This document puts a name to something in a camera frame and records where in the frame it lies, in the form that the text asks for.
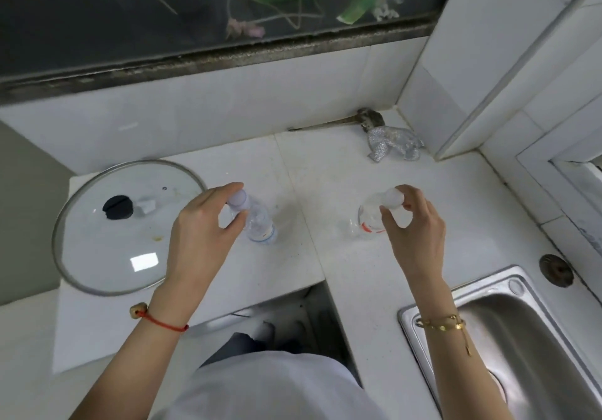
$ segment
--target clear bottle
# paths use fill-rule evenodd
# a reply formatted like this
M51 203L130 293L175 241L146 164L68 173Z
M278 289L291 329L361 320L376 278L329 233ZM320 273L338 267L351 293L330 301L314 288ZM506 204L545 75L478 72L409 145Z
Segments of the clear bottle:
M228 198L228 205L233 212L249 211L245 232L251 241L261 244L272 244L276 241L278 230L266 206L258 199L248 195L245 190L239 190Z
M362 233L384 233L386 230L382 224L380 206L389 210L398 209L402 206L403 199L403 193L397 189L370 195L357 212L357 223Z

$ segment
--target stainless steel sink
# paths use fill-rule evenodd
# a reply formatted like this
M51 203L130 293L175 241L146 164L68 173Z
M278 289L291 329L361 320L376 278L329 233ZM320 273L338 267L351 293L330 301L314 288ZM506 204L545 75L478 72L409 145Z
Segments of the stainless steel sink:
M453 291L460 314L516 420L602 419L602 389L519 266ZM410 347L438 403L418 308L399 311Z

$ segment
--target glass lid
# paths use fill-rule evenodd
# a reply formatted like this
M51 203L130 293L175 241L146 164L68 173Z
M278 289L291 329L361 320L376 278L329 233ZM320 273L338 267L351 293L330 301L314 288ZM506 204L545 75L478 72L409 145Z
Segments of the glass lid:
M184 166L165 160L116 165L86 182L52 232L56 267L72 286L124 295L165 277L173 221L205 190Z

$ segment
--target forearm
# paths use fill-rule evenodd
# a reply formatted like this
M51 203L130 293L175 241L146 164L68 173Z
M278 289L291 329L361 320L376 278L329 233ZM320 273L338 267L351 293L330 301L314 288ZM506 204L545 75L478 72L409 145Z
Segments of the forearm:
M410 284L424 319L439 319L457 313L450 288L443 279ZM437 391L445 420L512 420L470 336L466 350L461 330L441 332L425 329Z
M161 322L183 327L196 309L195 301L171 307L176 294L177 290L171 286L158 287L149 304L149 313ZM148 418L179 337L179 332L142 319L73 412L71 420Z

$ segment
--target bracelet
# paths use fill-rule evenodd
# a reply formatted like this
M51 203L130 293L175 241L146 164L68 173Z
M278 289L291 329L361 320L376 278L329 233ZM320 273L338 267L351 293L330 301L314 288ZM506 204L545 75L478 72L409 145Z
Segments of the bracelet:
M464 343L466 346L466 353L468 356L472 356L472 352L470 351L470 346L468 344L468 335L466 333L466 322L462 320L458 315L452 314L447 317L440 318L435 320L439 322L437 324L433 323L433 320L423 320L422 317L416 320L416 326L419 328L428 328L429 330L437 330L440 332L449 332L452 330L461 330L462 335L464 336Z
M140 303L134 304L132 307L130 307L129 316L135 320L138 320L139 318L145 318L148 321L153 322L155 325L159 325L160 327L167 328L168 330L171 330L173 332L185 332L189 328L188 325L185 325L184 327L174 327L173 325L169 325L169 324L160 322L159 320L155 319L152 315L150 315L147 311L148 311L147 303L140 302Z

